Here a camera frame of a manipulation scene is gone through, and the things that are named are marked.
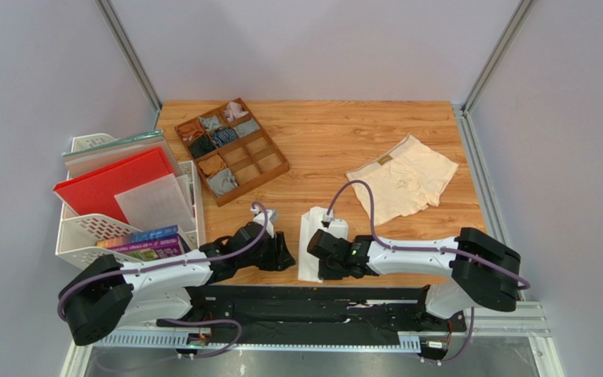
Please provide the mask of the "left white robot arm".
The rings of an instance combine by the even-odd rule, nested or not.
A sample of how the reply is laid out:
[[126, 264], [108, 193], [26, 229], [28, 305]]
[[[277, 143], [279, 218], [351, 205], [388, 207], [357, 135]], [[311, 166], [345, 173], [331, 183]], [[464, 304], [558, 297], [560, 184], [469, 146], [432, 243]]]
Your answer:
[[58, 295], [57, 312], [78, 346], [116, 328], [147, 321], [180, 320], [192, 311], [188, 288], [228, 280], [254, 266], [281, 272], [294, 266], [283, 232], [250, 221], [183, 255], [149, 262], [119, 262], [101, 255]]

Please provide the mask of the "grey rolled cloth lower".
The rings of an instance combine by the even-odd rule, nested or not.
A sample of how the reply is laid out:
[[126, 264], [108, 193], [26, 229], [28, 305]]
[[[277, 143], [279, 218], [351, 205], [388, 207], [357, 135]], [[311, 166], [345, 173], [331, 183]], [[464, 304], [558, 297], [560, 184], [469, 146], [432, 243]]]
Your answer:
[[238, 187], [236, 177], [229, 168], [220, 170], [209, 178], [208, 185], [215, 196], [223, 196]]

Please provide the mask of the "grey rolled cloth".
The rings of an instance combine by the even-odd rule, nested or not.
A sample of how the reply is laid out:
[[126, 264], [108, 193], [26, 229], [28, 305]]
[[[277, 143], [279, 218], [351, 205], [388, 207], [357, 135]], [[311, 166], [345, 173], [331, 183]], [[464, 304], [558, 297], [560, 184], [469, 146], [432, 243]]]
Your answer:
[[234, 126], [234, 130], [238, 137], [245, 137], [256, 131], [260, 130], [260, 126], [255, 119], [249, 119], [237, 126]]
[[236, 177], [229, 168], [220, 170], [209, 178], [208, 185], [215, 196], [223, 196], [238, 187]]
[[214, 130], [223, 126], [223, 122], [218, 115], [213, 115], [206, 118], [198, 117], [197, 119], [206, 132], [213, 132]]

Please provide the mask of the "beige boxer shorts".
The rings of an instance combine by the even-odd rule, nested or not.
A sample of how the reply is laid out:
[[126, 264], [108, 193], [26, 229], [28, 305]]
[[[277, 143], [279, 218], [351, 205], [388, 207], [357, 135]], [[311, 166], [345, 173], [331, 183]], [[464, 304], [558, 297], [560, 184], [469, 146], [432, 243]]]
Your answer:
[[457, 163], [409, 134], [387, 153], [345, 175], [371, 188], [373, 200], [363, 185], [353, 186], [369, 217], [380, 226], [439, 206], [440, 196], [458, 169]]

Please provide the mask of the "purple book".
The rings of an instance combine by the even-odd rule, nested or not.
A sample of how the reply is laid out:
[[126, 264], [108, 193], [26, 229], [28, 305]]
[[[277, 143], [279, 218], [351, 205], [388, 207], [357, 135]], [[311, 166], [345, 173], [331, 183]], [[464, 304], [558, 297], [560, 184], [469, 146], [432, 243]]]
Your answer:
[[177, 225], [171, 225], [101, 240], [96, 246], [145, 262], [172, 258], [187, 251], [187, 244], [179, 231]]

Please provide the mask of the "brown compartment organizer box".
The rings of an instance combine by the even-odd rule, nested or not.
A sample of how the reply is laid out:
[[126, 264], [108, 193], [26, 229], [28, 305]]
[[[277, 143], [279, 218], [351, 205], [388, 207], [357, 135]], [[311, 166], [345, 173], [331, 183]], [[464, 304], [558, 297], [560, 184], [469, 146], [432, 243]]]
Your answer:
[[[223, 126], [220, 128], [231, 127], [234, 129], [234, 126], [237, 126], [249, 119], [255, 119], [258, 122], [260, 126], [259, 131], [256, 131], [245, 137], [239, 137], [237, 141], [234, 141], [222, 148], [218, 148], [214, 144], [216, 146], [214, 151], [198, 159], [193, 159], [189, 153], [188, 146], [192, 141], [183, 141], [178, 136], [190, 160], [196, 165], [201, 181], [206, 185], [207, 191], [210, 193], [215, 203], [219, 207], [222, 207], [225, 204], [244, 196], [248, 192], [251, 192], [254, 189], [263, 186], [264, 184], [273, 181], [275, 178], [288, 172], [291, 168], [287, 157], [282, 153], [278, 145], [262, 126], [261, 122], [259, 122], [252, 110], [249, 109], [247, 103], [240, 97], [232, 101], [240, 103], [243, 108], [249, 112], [249, 114], [233, 122], [228, 122], [222, 113], [228, 103], [226, 102], [217, 108], [203, 113], [202, 115], [185, 120], [174, 127], [174, 131], [178, 136], [176, 131], [177, 126], [181, 125], [182, 123], [195, 120], [198, 117], [206, 118], [213, 115], [218, 115], [223, 122]], [[237, 188], [224, 194], [223, 196], [215, 196], [213, 194], [208, 185], [209, 178], [202, 174], [197, 165], [199, 161], [214, 155], [220, 155], [222, 157], [222, 159], [227, 163], [227, 168], [233, 172], [238, 183]]]

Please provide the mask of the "orange rolled cloth lower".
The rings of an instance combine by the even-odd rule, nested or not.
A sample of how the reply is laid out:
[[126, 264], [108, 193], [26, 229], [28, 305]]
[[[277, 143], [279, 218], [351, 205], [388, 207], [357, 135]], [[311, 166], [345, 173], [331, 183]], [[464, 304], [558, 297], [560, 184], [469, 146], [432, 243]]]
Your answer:
[[227, 163], [222, 159], [220, 155], [214, 155], [197, 163], [202, 174], [209, 178], [215, 174], [226, 169]]

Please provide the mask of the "striped blue rolled cloth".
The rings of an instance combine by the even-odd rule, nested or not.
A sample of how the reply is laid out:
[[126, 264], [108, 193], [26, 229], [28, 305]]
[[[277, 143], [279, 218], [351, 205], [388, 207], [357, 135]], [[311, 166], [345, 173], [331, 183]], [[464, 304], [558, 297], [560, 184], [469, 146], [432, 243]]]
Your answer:
[[239, 139], [238, 134], [231, 127], [219, 128], [210, 137], [218, 148], [222, 148]]

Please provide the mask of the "grey rolled cloth top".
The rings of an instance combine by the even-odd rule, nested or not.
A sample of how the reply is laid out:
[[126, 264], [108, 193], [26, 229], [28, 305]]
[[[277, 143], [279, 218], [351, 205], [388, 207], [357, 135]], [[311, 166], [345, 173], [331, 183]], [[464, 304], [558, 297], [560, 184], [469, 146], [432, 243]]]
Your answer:
[[197, 119], [206, 132], [213, 132], [214, 130], [223, 126], [223, 122], [218, 115], [213, 115], [206, 118], [198, 117]]

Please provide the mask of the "orange rolled cloth top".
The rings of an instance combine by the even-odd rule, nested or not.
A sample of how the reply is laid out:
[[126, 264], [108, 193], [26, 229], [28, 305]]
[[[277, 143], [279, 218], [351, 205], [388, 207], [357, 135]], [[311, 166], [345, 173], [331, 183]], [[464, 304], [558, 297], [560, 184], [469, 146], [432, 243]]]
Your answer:
[[192, 141], [206, 133], [206, 129], [197, 119], [182, 123], [176, 127], [176, 131], [180, 139], [183, 141]]

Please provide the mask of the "pink rolled cloth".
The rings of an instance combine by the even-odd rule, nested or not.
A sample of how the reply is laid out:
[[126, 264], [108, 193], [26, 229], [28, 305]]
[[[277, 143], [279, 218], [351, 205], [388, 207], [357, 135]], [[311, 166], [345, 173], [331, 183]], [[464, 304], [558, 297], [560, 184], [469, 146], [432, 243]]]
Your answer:
[[240, 103], [235, 101], [229, 101], [222, 113], [228, 122], [233, 122], [249, 114]]

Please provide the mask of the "red folder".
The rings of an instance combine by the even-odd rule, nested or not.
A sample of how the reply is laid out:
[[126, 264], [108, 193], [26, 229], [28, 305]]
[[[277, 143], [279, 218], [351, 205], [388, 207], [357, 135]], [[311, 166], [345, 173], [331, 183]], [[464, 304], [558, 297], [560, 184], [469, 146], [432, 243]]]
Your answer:
[[165, 152], [157, 147], [62, 181], [53, 192], [77, 215], [103, 214], [125, 222], [115, 197], [173, 173]]

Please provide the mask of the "white file rack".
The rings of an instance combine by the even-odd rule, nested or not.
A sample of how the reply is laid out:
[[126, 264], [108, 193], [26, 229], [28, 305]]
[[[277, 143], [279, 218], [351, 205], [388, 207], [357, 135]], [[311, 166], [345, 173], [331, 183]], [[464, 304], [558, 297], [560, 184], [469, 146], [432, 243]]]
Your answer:
[[[180, 163], [181, 171], [187, 177], [188, 199], [192, 202], [195, 226], [185, 233], [189, 244], [198, 247], [206, 242], [203, 211], [202, 185], [199, 172], [192, 161]], [[83, 270], [97, 257], [112, 251], [98, 247], [100, 240], [126, 236], [138, 229], [102, 214], [77, 215], [66, 205], [60, 212], [59, 230], [55, 255], [71, 265]]]

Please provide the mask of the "grey folder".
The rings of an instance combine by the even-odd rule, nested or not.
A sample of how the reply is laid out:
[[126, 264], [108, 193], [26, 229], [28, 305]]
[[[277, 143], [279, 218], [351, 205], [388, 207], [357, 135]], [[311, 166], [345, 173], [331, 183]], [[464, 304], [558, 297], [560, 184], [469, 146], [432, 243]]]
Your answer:
[[90, 134], [75, 137], [71, 151], [62, 159], [71, 177], [78, 177], [111, 163], [160, 147], [174, 173], [183, 174], [162, 130], [151, 130], [116, 139], [109, 134]]

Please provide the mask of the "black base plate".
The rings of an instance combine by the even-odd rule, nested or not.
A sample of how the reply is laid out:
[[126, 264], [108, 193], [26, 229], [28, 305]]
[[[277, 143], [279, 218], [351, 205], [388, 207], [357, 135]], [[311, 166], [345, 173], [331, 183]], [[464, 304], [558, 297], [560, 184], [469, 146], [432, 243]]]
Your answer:
[[183, 321], [215, 320], [212, 331], [261, 326], [280, 333], [287, 329], [330, 328], [349, 324], [379, 331], [439, 332], [462, 334], [466, 317], [456, 313], [449, 320], [424, 317], [417, 301], [421, 289], [410, 287], [299, 287], [228, 286], [190, 287], [192, 311]]

